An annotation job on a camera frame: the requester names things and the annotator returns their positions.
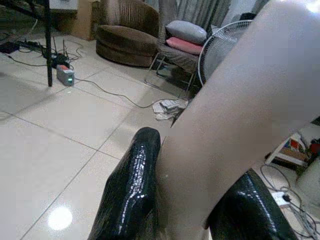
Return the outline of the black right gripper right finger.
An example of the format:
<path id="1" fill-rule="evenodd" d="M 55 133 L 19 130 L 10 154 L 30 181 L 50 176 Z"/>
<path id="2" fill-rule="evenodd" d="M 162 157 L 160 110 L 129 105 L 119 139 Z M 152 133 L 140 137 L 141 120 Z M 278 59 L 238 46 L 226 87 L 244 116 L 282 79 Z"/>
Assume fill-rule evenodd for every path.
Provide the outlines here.
<path id="1" fill-rule="evenodd" d="M 241 176 L 207 219 L 212 240 L 298 240 L 253 169 Z"/>

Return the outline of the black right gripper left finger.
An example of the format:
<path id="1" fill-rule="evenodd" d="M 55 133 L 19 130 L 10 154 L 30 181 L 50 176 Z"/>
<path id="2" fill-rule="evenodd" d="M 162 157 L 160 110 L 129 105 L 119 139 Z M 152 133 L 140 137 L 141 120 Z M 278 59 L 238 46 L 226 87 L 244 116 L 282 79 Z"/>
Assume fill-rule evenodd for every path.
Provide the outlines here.
<path id="1" fill-rule="evenodd" d="M 156 240 L 158 130 L 139 129 L 108 177 L 93 223 L 93 240 Z"/>

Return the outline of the pale broom handle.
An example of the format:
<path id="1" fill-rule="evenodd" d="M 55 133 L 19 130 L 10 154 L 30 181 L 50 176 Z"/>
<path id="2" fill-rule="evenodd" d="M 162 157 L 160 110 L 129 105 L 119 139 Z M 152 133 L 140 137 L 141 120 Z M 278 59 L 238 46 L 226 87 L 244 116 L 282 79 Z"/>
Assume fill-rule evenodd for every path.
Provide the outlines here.
<path id="1" fill-rule="evenodd" d="M 227 190 L 319 116 L 320 0 L 270 0 L 161 146 L 160 239 L 205 240 Z"/>

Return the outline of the white power strip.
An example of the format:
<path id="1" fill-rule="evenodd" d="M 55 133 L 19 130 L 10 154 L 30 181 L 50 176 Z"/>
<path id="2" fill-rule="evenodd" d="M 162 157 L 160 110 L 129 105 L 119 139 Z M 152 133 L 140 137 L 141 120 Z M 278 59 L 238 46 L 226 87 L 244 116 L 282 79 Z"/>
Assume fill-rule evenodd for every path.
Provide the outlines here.
<path id="1" fill-rule="evenodd" d="M 280 208 L 287 208 L 291 204 L 290 196 L 283 191 L 273 192 L 271 196 Z"/>

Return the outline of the white low shelf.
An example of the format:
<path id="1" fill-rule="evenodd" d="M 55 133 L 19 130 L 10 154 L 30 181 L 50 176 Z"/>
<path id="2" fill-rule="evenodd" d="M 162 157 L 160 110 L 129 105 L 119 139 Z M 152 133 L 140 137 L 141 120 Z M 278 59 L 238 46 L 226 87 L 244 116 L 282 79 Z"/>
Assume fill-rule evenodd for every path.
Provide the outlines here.
<path id="1" fill-rule="evenodd" d="M 269 165 L 277 160 L 285 164 L 306 167 L 310 159 L 308 149 L 312 144 L 311 141 L 319 138 L 320 125 L 309 123 L 282 142 L 266 157 L 264 163 Z"/>

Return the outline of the crumpled white paper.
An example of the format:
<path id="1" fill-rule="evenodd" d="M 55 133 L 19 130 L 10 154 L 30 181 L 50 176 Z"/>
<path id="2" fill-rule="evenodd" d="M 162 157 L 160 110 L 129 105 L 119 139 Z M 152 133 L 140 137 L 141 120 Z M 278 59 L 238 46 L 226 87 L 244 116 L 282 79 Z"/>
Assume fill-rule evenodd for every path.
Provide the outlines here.
<path id="1" fill-rule="evenodd" d="M 155 119 L 158 121 L 177 118 L 189 105 L 188 100 L 164 99 L 152 105 Z"/>

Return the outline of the grey power box green light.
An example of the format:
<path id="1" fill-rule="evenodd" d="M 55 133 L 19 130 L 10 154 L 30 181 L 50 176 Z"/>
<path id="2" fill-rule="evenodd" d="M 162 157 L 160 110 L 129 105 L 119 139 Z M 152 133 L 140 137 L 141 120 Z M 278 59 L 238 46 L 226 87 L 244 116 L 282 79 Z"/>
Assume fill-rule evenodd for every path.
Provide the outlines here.
<path id="1" fill-rule="evenodd" d="M 56 76 L 64 86 L 71 87 L 75 83 L 74 71 L 65 65 L 58 64 L 56 66 Z"/>

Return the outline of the grey folding chair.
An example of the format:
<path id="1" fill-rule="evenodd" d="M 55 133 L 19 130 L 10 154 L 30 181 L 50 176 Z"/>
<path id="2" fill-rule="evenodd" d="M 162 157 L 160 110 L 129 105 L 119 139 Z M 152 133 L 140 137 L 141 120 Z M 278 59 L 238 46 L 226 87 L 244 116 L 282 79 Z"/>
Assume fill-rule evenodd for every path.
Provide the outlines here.
<path id="1" fill-rule="evenodd" d="M 151 65 L 149 66 L 148 72 L 144 77 L 144 83 L 149 86 L 152 86 L 158 90 L 161 90 L 161 88 L 159 86 L 157 86 L 147 80 L 148 76 L 151 73 L 151 70 L 152 70 L 154 63 L 156 62 L 158 56 L 160 55 L 160 56 L 162 56 L 162 59 L 160 61 L 160 64 L 158 65 L 157 69 L 160 68 L 160 66 L 162 65 L 162 63 L 165 59 L 168 59 L 169 62 L 182 68 L 187 73 L 191 74 L 191 77 L 189 78 L 189 80 L 187 82 L 187 87 L 185 89 L 185 93 L 187 93 L 193 83 L 194 78 L 195 78 L 199 57 L 192 55 L 190 53 L 187 53 L 187 52 L 183 52 L 183 51 L 178 50 L 176 48 L 172 48 L 170 46 L 167 46 L 164 43 L 160 42 L 159 39 L 157 41 L 156 49 L 157 49 L 157 54 L 155 55 Z"/>

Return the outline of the black router with antennas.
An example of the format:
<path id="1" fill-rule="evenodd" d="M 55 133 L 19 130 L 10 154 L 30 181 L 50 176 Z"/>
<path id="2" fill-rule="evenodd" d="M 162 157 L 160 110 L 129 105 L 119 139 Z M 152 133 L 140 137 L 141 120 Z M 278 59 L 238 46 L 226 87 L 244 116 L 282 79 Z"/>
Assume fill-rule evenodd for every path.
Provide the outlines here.
<path id="1" fill-rule="evenodd" d="M 51 59 L 52 63 L 51 66 L 52 68 L 56 69 L 57 65 L 63 65 L 66 66 L 67 68 L 70 67 L 70 58 L 68 56 L 68 53 L 65 49 L 65 41 L 62 40 L 62 53 L 57 51 L 57 46 L 56 46 L 56 41 L 55 37 L 52 37 L 53 40 L 53 45 L 54 45 L 54 53 L 51 54 Z"/>

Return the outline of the white standing fan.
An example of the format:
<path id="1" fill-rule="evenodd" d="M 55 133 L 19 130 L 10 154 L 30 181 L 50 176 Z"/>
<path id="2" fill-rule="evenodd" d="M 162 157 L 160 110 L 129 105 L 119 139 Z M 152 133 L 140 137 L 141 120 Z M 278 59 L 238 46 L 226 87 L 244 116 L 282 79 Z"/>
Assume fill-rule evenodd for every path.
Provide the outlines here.
<path id="1" fill-rule="evenodd" d="M 198 58 L 197 73 L 203 86 L 222 63 L 227 54 L 238 43 L 251 20 L 239 20 L 216 30 L 205 42 Z"/>

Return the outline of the grey pillow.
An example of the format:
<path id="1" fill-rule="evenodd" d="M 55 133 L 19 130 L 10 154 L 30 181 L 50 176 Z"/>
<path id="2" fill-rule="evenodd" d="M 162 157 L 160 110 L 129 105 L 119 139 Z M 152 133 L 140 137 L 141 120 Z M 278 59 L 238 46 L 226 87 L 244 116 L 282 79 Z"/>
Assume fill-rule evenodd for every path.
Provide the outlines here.
<path id="1" fill-rule="evenodd" d="M 207 32 L 202 27 L 188 21 L 174 20 L 167 24 L 165 29 L 173 37 L 198 45 L 207 39 Z"/>

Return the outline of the black table leg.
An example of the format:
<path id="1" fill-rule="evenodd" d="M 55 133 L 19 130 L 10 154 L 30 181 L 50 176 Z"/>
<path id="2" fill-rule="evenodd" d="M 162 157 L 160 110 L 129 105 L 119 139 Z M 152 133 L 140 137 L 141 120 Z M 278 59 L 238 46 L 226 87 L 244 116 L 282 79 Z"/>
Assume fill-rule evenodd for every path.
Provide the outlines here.
<path id="1" fill-rule="evenodd" d="M 44 25 L 45 25 L 45 42 L 46 42 L 46 66 L 48 86 L 53 86 L 52 76 L 52 48 L 51 48 L 51 10 L 50 0 L 44 0 Z"/>

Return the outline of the cardboard box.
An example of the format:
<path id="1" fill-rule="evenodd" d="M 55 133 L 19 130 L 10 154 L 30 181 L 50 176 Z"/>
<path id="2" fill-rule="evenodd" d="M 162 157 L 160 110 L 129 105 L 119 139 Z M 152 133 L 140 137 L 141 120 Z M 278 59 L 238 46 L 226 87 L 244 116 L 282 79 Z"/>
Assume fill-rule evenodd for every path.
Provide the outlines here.
<path id="1" fill-rule="evenodd" d="M 74 37 L 92 41 L 100 17 L 100 0 L 78 0 L 76 18 L 71 28 Z"/>

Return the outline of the black flat device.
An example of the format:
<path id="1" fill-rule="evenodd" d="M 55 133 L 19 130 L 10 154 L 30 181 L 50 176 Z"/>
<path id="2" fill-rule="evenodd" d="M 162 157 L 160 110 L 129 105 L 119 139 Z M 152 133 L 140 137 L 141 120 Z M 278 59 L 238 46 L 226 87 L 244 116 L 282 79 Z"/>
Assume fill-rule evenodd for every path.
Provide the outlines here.
<path id="1" fill-rule="evenodd" d="M 11 54 L 20 49 L 20 45 L 18 43 L 7 41 L 5 43 L 0 44 L 0 53 Z"/>

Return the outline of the grey curtain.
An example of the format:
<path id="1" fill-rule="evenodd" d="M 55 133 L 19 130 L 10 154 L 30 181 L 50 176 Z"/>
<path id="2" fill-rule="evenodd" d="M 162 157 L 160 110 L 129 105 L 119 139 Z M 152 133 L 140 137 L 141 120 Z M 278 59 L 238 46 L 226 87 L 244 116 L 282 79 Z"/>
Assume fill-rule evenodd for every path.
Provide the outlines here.
<path id="1" fill-rule="evenodd" d="M 256 14 L 268 0 L 158 0 L 160 25 L 174 20 L 193 23 L 208 30 L 237 21 L 242 14 Z"/>

